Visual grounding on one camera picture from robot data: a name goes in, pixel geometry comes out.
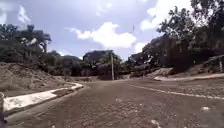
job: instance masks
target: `dirt slope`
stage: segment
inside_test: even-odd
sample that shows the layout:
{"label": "dirt slope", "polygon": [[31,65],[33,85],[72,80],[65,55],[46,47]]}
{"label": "dirt slope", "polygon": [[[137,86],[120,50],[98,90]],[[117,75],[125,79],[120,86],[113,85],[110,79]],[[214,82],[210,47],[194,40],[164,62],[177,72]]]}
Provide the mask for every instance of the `dirt slope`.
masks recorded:
{"label": "dirt slope", "polygon": [[61,77],[54,77],[25,65],[0,63],[0,92],[6,96],[21,95],[64,86]]}

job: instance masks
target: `blue sky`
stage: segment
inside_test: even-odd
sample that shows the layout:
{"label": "blue sky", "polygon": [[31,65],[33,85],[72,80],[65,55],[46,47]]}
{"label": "blue sky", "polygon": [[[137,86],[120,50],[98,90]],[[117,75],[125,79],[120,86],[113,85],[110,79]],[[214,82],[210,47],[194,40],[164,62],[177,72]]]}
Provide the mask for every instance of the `blue sky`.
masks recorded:
{"label": "blue sky", "polygon": [[34,24],[61,55],[113,49],[127,59],[159,35],[174,6],[189,9],[190,0],[0,0],[0,24]]}

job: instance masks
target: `asphalt road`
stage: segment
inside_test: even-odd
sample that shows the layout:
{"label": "asphalt road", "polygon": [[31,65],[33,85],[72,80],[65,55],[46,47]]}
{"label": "asphalt road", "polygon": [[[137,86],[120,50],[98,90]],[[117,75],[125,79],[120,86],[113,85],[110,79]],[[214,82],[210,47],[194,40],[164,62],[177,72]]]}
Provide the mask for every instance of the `asphalt road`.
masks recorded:
{"label": "asphalt road", "polygon": [[[88,83],[88,89],[9,128],[224,128],[223,80]],[[197,97],[212,95],[220,99]]]}

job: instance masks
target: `white curb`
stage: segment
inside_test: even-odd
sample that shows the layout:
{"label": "white curb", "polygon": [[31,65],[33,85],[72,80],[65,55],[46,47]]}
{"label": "white curb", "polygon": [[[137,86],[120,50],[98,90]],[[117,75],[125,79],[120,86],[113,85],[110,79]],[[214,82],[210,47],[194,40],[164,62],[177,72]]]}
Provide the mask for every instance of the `white curb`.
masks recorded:
{"label": "white curb", "polygon": [[203,79],[214,79],[214,78],[224,78],[224,74],[192,76],[192,77],[185,77],[185,78],[167,78],[167,77],[157,76],[154,79],[159,81],[192,81],[192,80],[203,80]]}
{"label": "white curb", "polygon": [[69,83],[69,84],[73,84],[75,86],[68,87],[68,88],[60,88],[60,89],[55,89],[55,90],[50,90],[50,91],[45,91],[45,92],[4,98],[4,111],[9,111],[9,110],[12,110],[15,108],[23,108],[23,107],[27,107],[29,105],[35,105],[35,104],[41,103],[43,101],[55,98],[55,97],[57,97],[57,95],[53,94],[53,92],[58,91],[58,90],[63,90],[63,89],[76,90],[76,89],[83,87],[83,85],[77,84],[77,83]]}

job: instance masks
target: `white cloud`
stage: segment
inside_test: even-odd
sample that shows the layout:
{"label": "white cloud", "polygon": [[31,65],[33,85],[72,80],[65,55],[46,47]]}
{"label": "white cloud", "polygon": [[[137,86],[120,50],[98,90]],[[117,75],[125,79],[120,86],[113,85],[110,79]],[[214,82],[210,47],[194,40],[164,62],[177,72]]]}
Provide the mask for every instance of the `white cloud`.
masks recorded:
{"label": "white cloud", "polygon": [[135,45],[135,53],[142,52],[142,48],[143,48],[146,44],[147,44],[147,43],[138,42],[138,43]]}
{"label": "white cloud", "polygon": [[108,9],[110,9],[110,8],[112,7],[112,4],[111,4],[111,3],[107,3],[106,7],[107,7]]}
{"label": "white cloud", "polygon": [[76,28],[71,28],[79,39],[92,39],[103,45],[104,48],[129,48],[136,41],[136,37],[130,33],[116,33],[115,29],[119,25],[112,22],[105,22],[98,30],[85,31],[81,33]]}
{"label": "white cloud", "polygon": [[59,53],[61,56],[72,55],[70,52],[66,51],[65,49],[62,49],[62,50],[58,51],[58,53]]}
{"label": "white cloud", "polygon": [[96,16],[101,16],[102,13],[107,12],[108,10],[110,10],[112,8],[112,4],[111,3],[107,3],[106,5],[102,6],[100,4],[98,4],[97,6],[97,12],[96,12]]}
{"label": "white cloud", "polygon": [[24,24],[31,22],[31,19],[26,15],[26,10],[23,6],[20,6],[19,8],[18,20]]}
{"label": "white cloud", "polygon": [[7,13],[2,12],[2,14],[0,14],[0,24],[5,24],[6,20],[7,20]]}
{"label": "white cloud", "polygon": [[65,29],[69,30],[70,32],[75,32],[77,34],[77,37],[82,40],[90,38],[91,35],[90,31],[85,31],[82,33],[81,30],[78,30],[76,28],[65,28]]}
{"label": "white cloud", "polygon": [[179,9],[186,8],[192,10],[190,0],[158,0],[155,7],[147,10],[152,20],[144,19],[141,22],[141,30],[158,27],[164,19],[168,18],[169,11],[173,10],[175,6]]}
{"label": "white cloud", "polygon": [[139,0],[140,2],[146,2],[147,0]]}
{"label": "white cloud", "polygon": [[0,2],[0,24],[5,24],[7,21],[7,12],[13,10],[13,4]]}

